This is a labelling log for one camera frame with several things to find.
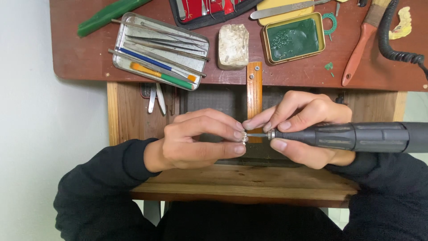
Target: hand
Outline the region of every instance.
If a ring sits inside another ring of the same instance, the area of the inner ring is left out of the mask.
[[[342,124],[351,121],[352,111],[334,103],[327,95],[288,91],[277,106],[269,108],[242,123],[245,129],[263,127],[268,132],[296,132],[319,123]],[[327,164],[347,166],[355,159],[352,151],[312,147],[298,141],[274,138],[270,146],[296,163],[321,169]]]
[[[240,157],[246,152],[241,123],[213,109],[203,109],[175,118],[164,129],[165,138],[147,145],[144,164],[151,172],[172,168],[193,169],[210,166],[218,159]],[[199,135],[221,136],[220,143],[199,142]]]

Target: person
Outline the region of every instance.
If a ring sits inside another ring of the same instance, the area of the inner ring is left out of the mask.
[[[212,165],[242,156],[242,131],[282,132],[319,123],[347,123],[351,110],[325,95],[289,91],[283,101],[237,122],[212,109],[179,115],[165,138],[107,147],[59,182],[56,228],[65,240],[428,240],[428,167],[409,154],[355,153],[273,139],[271,147],[314,169],[325,168],[360,185],[342,231],[320,209],[288,205],[173,202],[157,226],[129,191],[161,171]],[[221,136],[220,143],[197,136]]]

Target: silver tray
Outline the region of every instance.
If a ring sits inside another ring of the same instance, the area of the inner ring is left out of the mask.
[[[200,34],[197,34],[197,33],[194,33],[194,32],[191,32],[191,31],[188,31],[188,30],[185,30],[185,29],[182,29],[182,28],[170,25],[170,24],[165,24],[161,21],[154,20],[152,18],[147,18],[147,17],[141,16],[141,15],[135,14],[133,12],[125,13],[122,17],[122,21],[133,23],[133,24],[141,24],[141,22],[144,22],[146,24],[152,25],[155,28],[158,28],[158,29],[161,29],[164,31],[180,34],[180,35],[187,36],[187,37],[192,37],[196,40],[201,40],[203,42],[196,42],[196,43],[201,44],[203,46],[203,48],[206,49],[206,51],[204,51],[204,52],[183,50],[183,49],[178,49],[178,50],[185,51],[185,52],[192,53],[192,54],[202,55],[205,57],[208,56],[210,43],[208,41],[208,38],[206,38],[203,35],[200,35]],[[126,48],[123,46],[123,44],[125,42],[132,44],[131,42],[126,40],[126,35],[175,40],[175,39],[170,38],[169,36],[162,34],[162,33],[158,33],[158,32],[151,31],[151,30],[145,30],[145,29],[130,26],[130,25],[120,24],[119,33],[117,35],[116,46],[115,46],[116,51],[119,51],[119,48]],[[152,48],[142,46],[142,45],[138,45],[138,46],[147,50],[147,51],[158,54],[160,56],[168,58],[168,59],[170,59],[174,62],[180,63],[182,65],[188,66],[188,67],[195,69],[195,70],[198,70],[200,72],[203,72],[203,70],[204,70],[205,63],[206,63],[205,60],[194,59],[194,58],[178,55],[175,53],[170,53],[170,52],[166,52],[166,51],[162,51],[162,50],[158,50],[158,49],[152,49]],[[163,64],[166,64],[168,66],[172,66],[170,63],[165,63],[165,62],[160,61],[160,60],[156,60],[156,61],[161,62]],[[114,66],[116,66],[119,69],[123,69],[123,70],[129,71],[129,72],[137,74],[137,75],[141,75],[141,76],[151,78],[151,79],[154,79],[156,81],[159,81],[159,82],[162,82],[165,84],[170,84],[170,85],[176,86],[178,88],[182,88],[176,84],[165,81],[159,77],[131,69],[129,67],[131,62],[132,61],[127,59],[127,58],[117,56],[116,54],[113,55],[113,64],[114,64]],[[187,74],[195,75],[195,74],[193,74],[193,73],[191,73],[185,69],[182,69],[180,67],[177,67],[177,66],[174,66],[174,69],[180,70],[180,71],[185,72]],[[202,78],[202,76],[200,76],[200,75],[195,75],[195,76],[196,76],[196,81],[193,83],[193,86],[194,86],[193,90],[196,90],[199,87],[199,83],[201,82],[201,78]]]

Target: black sweater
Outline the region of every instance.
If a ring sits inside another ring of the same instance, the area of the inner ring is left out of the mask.
[[[428,167],[408,154],[357,153],[326,169],[360,184],[342,231],[318,208],[173,202],[157,227],[129,190],[159,173],[144,166],[146,145],[107,147],[59,182],[56,228],[65,240],[428,240]]]

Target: blue brush handle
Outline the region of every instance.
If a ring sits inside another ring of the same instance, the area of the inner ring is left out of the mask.
[[[142,56],[140,54],[134,53],[134,52],[132,52],[130,50],[127,50],[125,48],[119,48],[119,50],[122,51],[122,52],[124,52],[124,53],[126,53],[126,54],[129,54],[129,55],[131,55],[133,57],[136,57],[136,58],[139,58],[139,59],[141,59],[143,61],[146,61],[146,62],[149,62],[151,64],[154,64],[154,65],[156,65],[156,66],[158,66],[158,67],[160,67],[162,69],[166,69],[166,70],[172,71],[172,68],[169,67],[168,65],[164,65],[163,63],[159,63],[159,62],[157,62],[157,61],[155,61],[155,60],[153,60],[151,58],[144,57],[144,56]]]

